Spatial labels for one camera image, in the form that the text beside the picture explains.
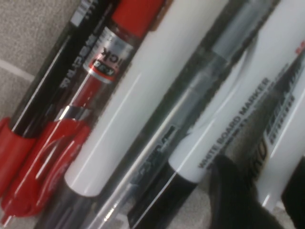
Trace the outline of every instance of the label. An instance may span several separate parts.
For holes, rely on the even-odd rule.
[[[89,19],[92,15],[92,10],[94,10],[98,4],[98,0],[81,0],[81,3],[73,14],[70,22],[76,27],[79,27],[82,20]]]
[[[253,94],[248,98],[243,107],[239,110],[238,114],[231,120],[228,126],[217,138],[216,142],[212,145],[211,149],[208,151],[207,155],[198,164],[200,169],[208,167],[214,156],[220,153],[222,149],[227,147],[234,137],[239,133],[241,128],[246,124],[247,118],[255,110],[258,102],[264,97],[265,93],[270,90],[273,83],[270,82],[268,78],[264,78],[261,83],[257,86]]]
[[[111,83],[121,65],[131,56],[134,47],[105,28],[83,67],[97,79]]]
[[[264,166],[269,160],[270,154],[275,149],[275,144],[283,130],[283,123],[287,119],[288,114],[295,103],[293,91],[304,69],[304,65],[302,64],[303,59],[304,56],[298,58],[292,68],[288,70],[287,73],[291,75],[291,79],[287,86],[287,90],[283,93],[283,99],[281,99],[276,106],[274,113],[266,126],[262,140],[254,149],[253,157],[250,159],[244,176],[245,183],[249,189],[251,189],[254,182],[259,179]]]
[[[151,179],[150,172],[152,171],[154,173],[154,168],[159,167],[159,164],[162,162],[165,150],[168,148],[178,130],[179,128],[173,125],[168,129],[168,131],[162,137],[161,141],[149,155],[148,159],[143,163],[137,174],[133,177],[131,181],[132,184],[139,185],[141,182],[145,182],[145,178]]]
[[[63,88],[67,88],[69,86],[69,84],[71,83],[71,79],[75,76],[78,69],[84,63],[87,55],[89,54],[89,52],[92,49],[93,45],[95,44],[96,40],[97,40],[97,36],[95,36],[94,34],[91,34],[88,37],[85,45],[82,47],[78,56],[75,58],[71,68],[68,70],[65,78],[63,79],[62,83],[60,84],[60,88],[63,89]]]

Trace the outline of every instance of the gray carpet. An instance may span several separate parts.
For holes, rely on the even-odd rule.
[[[0,118],[11,115],[52,48],[79,0],[0,0]],[[204,185],[186,201],[170,229],[206,229],[209,199]],[[286,229],[293,224],[281,208],[275,216]],[[124,215],[112,225],[125,229]],[[8,228],[31,229],[35,218],[15,219]]]

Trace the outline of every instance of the black marker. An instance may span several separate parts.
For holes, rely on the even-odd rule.
[[[13,114],[0,125],[0,196],[68,96],[118,0],[82,0]]]

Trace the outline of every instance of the pen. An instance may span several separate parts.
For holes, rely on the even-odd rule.
[[[197,50],[171,86],[164,99],[134,141],[117,171],[101,193],[96,217],[84,228],[100,229],[115,216],[131,196],[145,189],[149,181],[168,159],[171,148],[180,136],[193,125],[205,107],[209,94],[219,87],[225,78],[224,72],[238,60],[255,36],[272,1],[250,1],[227,18],[227,25],[218,37],[210,37],[213,30],[220,30],[219,21],[227,17],[230,4],[197,47]],[[206,40],[213,41],[212,47]]]
[[[82,224],[94,198],[225,3],[223,0],[172,2],[158,26],[140,46],[36,229],[56,226],[70,229]]]
[[[260,30],[250,57],[239,72],[243,80],[228,94],[220,88],[220,103],[213,99],[196,125],[176,147],[148,190],[128,214],[132,229],[160,228],[169,221],[203,179],[214,157],[244,125],[258,101],[298,56],[305,38],[301,0],[282,1]],[[216,111],[213,101],[218,104]]]
[[[18,172],[56,105],[73,85],[116,1],[82,0],[10,120],[0,132],[0,196]]]
[[[94,110],[101,110],[106,104],[113,83],[130,62],[163,2],[121,0],[85,61],[67,105],[47,125],[4,195],[1,206],[6,216],[2,222],[10,216],[32,216],[43,209],[57,187],[57,180],[75,158],[75,150],[89,135]],[[74,136],[77,140],[71,145]]]

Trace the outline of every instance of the marker clip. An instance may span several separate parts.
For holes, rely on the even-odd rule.
[[[9,118],[0,121],[0,197],[36,141],[35,138],[24,138],[15,134],[9,128],[9,122]]]
[[[2,223],[10,216],[36,215],[44,208],[90,131],[84,121],[71,119],[47,126],[2,200],[6,214]]]

